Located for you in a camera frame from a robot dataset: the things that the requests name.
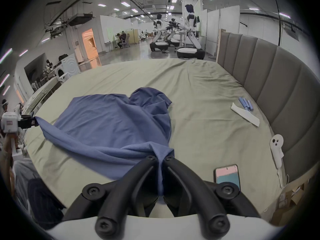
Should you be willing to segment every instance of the white cable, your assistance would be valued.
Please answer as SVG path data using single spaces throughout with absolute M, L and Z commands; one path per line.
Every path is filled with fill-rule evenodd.
M 284 189 L 284 188 L 286 187 L 286 185 L 289 183 L 289 175 L 287 174 L 287 175 L 285 176 L 286 183 L 285 183 L 284 186 L 282 186 L 282 181 L 281 181 L 281 178 L 280 178 L 279 171 L 280 171 L 280 169 L 277 170 L 277 175 L 278 175 L 278 178 L 279 178 L 280 187 L 281 187 L 282 189 Z

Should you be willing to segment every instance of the blue marker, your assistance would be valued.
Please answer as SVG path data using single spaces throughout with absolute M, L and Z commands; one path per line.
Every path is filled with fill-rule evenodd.
M 244 100 L 244 102 L 245 102 L 245 106 L 246 106 L 247 108 L 250 108 L 249 103 L 247 102 L 246 98 L 243 98 L 243 100 Z
M 246 109 L 247 105 L 242 97 L 239 97 L 239 101 L 241 102 L 242 106 Z
M 252 106 L 250 100 L 248 100 L 248 103 L 249 103 L 249 108 L 250 108 L 250 111 L 253 111 L 254 110 L 254 107 Z

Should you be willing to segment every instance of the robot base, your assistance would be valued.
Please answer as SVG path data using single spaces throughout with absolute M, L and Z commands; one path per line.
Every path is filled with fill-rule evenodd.
M 191 59 L 191 58 L 197 58 L 199 60 L 203 60 L 205 58 L 206 52 L 202 49 L 197 49 L 197 48 L 179 48 L 177 50 L 177 56 L 178 58 L 186 58 L 186 59 Z
M 155 52 L 156 48 L 158 48 L 161 51 L 168 50 L 169 44 L 167 42 L 152 42 L 150 44 L 151 51 Z
M 166 40 L 166 42 L 171 46 L 173 45 L 174 47 L 178 47 L 180 45 L 179 40 L 171 39 L 171 40 Z

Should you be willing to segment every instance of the screw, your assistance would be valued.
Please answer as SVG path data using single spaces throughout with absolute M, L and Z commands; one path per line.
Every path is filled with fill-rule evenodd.
M 233 188 L 230 186 L 224 186 L 222 189 L 222 193 L 227 194 L 227 195 L 232 194 Z
M 88 194 L 91 196 L 96 195 L 99 192 L 99 189 L 95 186 L 88 189 Z
M 226 222 L 224 220 L 219 220 L 217 222 L 217 226 L 220 227 L 220 228 L 222 228 L 224 225 L 226 225 Z
M 104 222 L 104 221 L 100 223 L 100 227 L 101 227 L 103 230 L 105 230 L 108 226 L 109 226 L 109 225 L 108 225 L 106 222 Z

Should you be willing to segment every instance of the blue cloth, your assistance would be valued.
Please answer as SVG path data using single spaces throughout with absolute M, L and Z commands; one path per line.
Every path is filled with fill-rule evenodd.
M 148 155 L 159 160 L 158 193 L 162 195 L 161 163 L 173 151 L 168 142 L 171 101 L 153 88 L 124 94 L 73 98 L 54 125 L 36 117 L 46 139 L 86 167 L 120 179 Z

